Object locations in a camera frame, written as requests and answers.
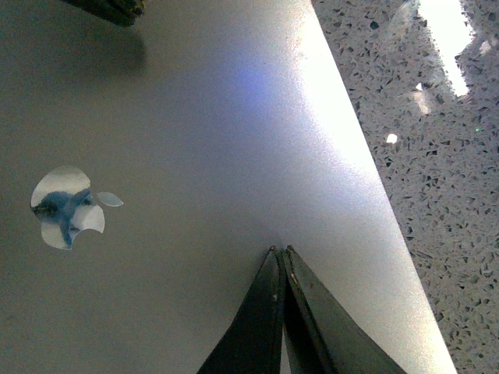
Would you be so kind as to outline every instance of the speckled countertop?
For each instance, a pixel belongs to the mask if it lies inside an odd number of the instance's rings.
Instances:
[[[499,373],[499,2],[313,1],[459,373]]]

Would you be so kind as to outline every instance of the dark object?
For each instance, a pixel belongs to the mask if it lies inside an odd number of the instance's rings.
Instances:
[[[277,374],[283,324],[292,372],[404,374],[289,246],[272,247],[198,374]]]
[[[63,0],[118,26],[128,27],[143,13],[142,0]]]

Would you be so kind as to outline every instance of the aluminum surface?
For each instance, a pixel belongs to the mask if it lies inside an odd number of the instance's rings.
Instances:
[[[455,372],[311,4],[146,11],[0,4],[0,372],[195,372],[288,244],[404,370]],[[30,211],[65,164],[124,202],[72,251]]]

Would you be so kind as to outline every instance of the laptop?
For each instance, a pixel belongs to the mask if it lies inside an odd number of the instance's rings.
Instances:
[[[195,373],[272,245],[455,372],[307,0],[0,13],[0,372]]]

